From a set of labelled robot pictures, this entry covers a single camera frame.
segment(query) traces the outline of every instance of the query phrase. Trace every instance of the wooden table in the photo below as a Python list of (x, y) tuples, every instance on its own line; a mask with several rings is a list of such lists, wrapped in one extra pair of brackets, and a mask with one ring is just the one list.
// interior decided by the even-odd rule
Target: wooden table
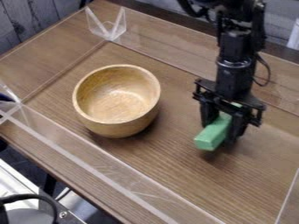
[[(95, 1), (91, 9), (100, 17), (114, 20), (119, 7)], [(134, 196), (124, 197), (103, 181), (99, 172), (106, 174), (108, 166), (116, 168), (118, 176), (126, 172), (118, 170), (116, 160), (107, 160), (108, 154), (219, 220), (274, 223), (299, 167), (299, 66), (263, 54), (274, 69), (270, 86), (254, 87), (257, 96), (269, 104), (265, 124), (261, 129), (250, 127), (231, 149), (205, 153), (193, 144), (202, 129), (193, 83), (199, 76), (215, 77), (215, 38), (132, 10), (126, 13), (128, 32), (115, 43), (90, 33), (82, 11), (3, 57), (2, 80), (26, 106), (15, 112), (14, 120), (0, 126), (2, 137), (123, 222), (161, 223), (167, 217), (156, 215), (136, 203)], [(158, 119), (143, 133), (124, 139), (107, 139), (90, 133), (71, 104), (80, 78), (95, 68), (111, 64), (144, 67), (163, 88)], [(262, 68), (258, 71), (261, 76), (266, 75)], [(28, 121), (22, 121), (24, 114)], [(36, 130), (40, 139), (30, 135), (26, 128), (20, 129), (18, 121)], [(59, 146), (51, 147), (51, 142), (40, 141), (44, 139), (56, 141)], [(112, 164), (104, 167), (102, 164), (107, 162)], [(140, 197), (159, 196), (167, 201), (159, 193), (151, 194), (152, 185), (140, 187), (144, 189), (144, 194), (136, 193)], [(179, 214), (173, 210), (170, 215)], [(202, 220), (185, 223), (213, 221), (203, 215)]]

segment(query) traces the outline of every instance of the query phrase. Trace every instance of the floor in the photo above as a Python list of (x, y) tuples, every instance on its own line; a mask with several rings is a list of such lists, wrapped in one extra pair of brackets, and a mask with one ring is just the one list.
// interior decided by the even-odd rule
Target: floor
[[(43, 188), (47, 173), (16, 152), (6, 146), (0, 140), (0, 158), (40, 187)], [(66, 185), (59, 182), (55, 188), (54, 198), (62, 193)], [(80, 196), (71, 192), (63, 199), (62, 204), (88, 223), (88, 224), (118, 224), (120, 223), (103, 210), (96, 209)]]

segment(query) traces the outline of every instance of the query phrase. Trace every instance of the green block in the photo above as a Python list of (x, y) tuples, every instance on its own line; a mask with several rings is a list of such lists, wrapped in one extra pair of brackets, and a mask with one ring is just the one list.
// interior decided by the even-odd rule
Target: green block
[(227, 136), (230, 123), (231, 116), (221, 113), (214, 123), (194, 138), (195, 145), (201, 150), (214, 151), (221, 146)]

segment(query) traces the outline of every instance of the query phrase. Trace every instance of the bowl rim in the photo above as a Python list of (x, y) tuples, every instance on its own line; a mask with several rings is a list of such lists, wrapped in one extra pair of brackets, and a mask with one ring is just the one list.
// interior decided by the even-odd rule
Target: bowl rim
[[(87, 78), (96, 72), (102, 71), (102, 70), (106, 70), (106, 69), (110, 69), (112, 67), (132, 67), (138, 70), (142, 70), (146, 75), (148, 75), (154, 82), (155, 82), (155, 86), (158, 88), (158, 97), (155, 98), (155, 101), (151, 105), (151, 107), (148, 108), (148, 110), (136, 118), (131, 119), (131, 120), (127, 120), (124, 122), (103, 122), (100, 121), (99, 119), (96, 119), (95, 117), (90, 116), (80, 108), (80, 105), (79, 105), (79, 101), (78, 101), (78, 92), (79, 92), (79, 89), (80, 89), (80, 85), (82, 83), (87, 80)], [(147, 70), (144, 69), (143, 67), (140, 66), (135, 66), (135, 65), (128, 65), (128, 64), (115, 64), (115, 65), (110, 65), (110, 66), (103, 66), (95, 70), (92, 70), (79, 81), (79, 83), (76, 84), (76, 87), (74, 88), (74, 91), (72, 91), (72, 105), (74, 105), (74, 108), (76, 110), (76, 112), (86, 118), (88, 119), (90, 121), (92, 121), (94, 123), (102, 123), (102, 124), (122, 124), (122, 123), (130, 123), (132, 122), (134, 120), (138, 120), (140, 117), (143, 117), (152, 109), (154, 107), (156, 106), (159, 100), (161, 100), (161, 97), (162, 97), (162, 85), (161, 85), (161, 82), (159, 80), (156, 79), (155, 75)]]

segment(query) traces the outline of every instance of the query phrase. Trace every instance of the wooden bowl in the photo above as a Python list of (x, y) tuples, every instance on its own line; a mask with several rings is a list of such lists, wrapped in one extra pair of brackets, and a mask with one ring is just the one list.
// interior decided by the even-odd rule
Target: wooden bowl
[(79, 82), (72, 104), (86, 127), (103, 137), (128, 137), (158, 114), (161, 84), (139, 66), (104, 66)]

